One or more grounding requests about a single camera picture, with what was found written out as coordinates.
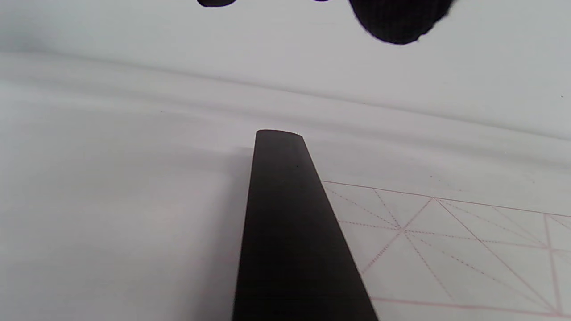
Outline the person's left hand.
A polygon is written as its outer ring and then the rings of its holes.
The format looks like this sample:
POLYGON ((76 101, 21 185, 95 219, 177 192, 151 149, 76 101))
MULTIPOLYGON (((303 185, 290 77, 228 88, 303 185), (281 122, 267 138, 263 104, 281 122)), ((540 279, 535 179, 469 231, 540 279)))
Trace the person's left hand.
POLYGON ((429 33, 448 16, 454 0, 350 0, 359 24, 372 37, 407 45, 429 33))

